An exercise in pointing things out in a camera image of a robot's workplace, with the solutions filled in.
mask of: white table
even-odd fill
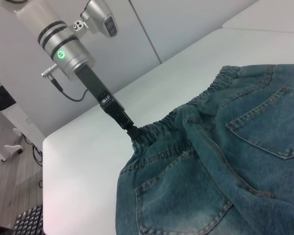
[[[116,93],[138,127],[162,119],[204,91],[224,65],[294,63],[294,34],[217,30]],[[96,106],[47,137],[44,230],[114,235],[117,180],[131,141]]]
[[[260,0],[222,27],[294,33],[294,0]]]

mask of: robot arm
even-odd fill
[[[68,26],[60,20],[44,0],[0,0],[1,5],[14,12],[37,37],[37,41],[55,65],[42,75],[50,79],[59,91],[61,86],[52,76],[59,68],[69,80],[78,78],[95,97],[101,108],[112,117],[132,140],[140,134],[122,105],[109,92],[92,71],[95,60],[79,40],[87,30],[101,32],[106,37],[115,37],[118,28],[111,9],[104,0],[90,0],[81,13],[83,21]]]

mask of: black cable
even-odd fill
[[[36,162],[39,166],[43,166],[43,165],[40,164],[40,163],[43,161],[43,158],[41,159],[41,161],[38,161],[38,159],[36,158],[36,155],[35,155],[35,147],[34,147],[34,145],[33,145],[33,157],[34,157],[35,162]]]
[[[27,141],[26,136],[25,136],[23,133],[22,133],[22,135],[24,136],[24,140],[25,140],[25,142],[26,142],[27,144],[29,144],[29,145],[32,145],[32,152],[33,152],[33,157],[34,157],[35,162],[36,162],[39,166],[43,166],[42,164],[40,164],[40,163],[43,162],[43,152],[40,151],[40,150],[38,150],[38,148],[36,147],[36,145],[34,145],[33,143],[29,143],[29,142]],[[39,154],[39,156],[41,156],[41,161],[39,161],[39,160],[37,159],[37,157],[36,157],[36,155],[35,155],[35,150],[37,151],[37,153]]]
[[[42,183],[42,182],[43,182],[42,180],[38,182],[38,186],[39,186],[40,188],[43,188],[43,186],[40,185],[40,183]]]
[[[67,94],[65,94],[63,91],[61,91],[61,93],[62,93],[66,98],[68,98],[69,100],[74,101],[74,102],[81,102],[81,101],[84,99],[84,97],[85,97],[85,95],[86,95],[87,92],[88,92],[88,89],[86,89],[86,90],[84,91],[83,97],[82,97],[81,99],[73,99],[73,98],[69,97]]]
[[[24,136],[24,139],[25,139],[25,142],[27,143],[27,144],[29,144],[29,145],[31,145],[31,143],[29,143],[26,139],[26,136],[22,133],[22,135]]]

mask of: green led light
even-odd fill
[[[60,59],[63,59],[64,56],[65,56],[65,52],[64,52],[63,50],[58,51],[58,57],[59,57]]]

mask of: jeans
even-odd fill
[[[225,66],[140,132],[118,235],[294,235],[294,65]]]

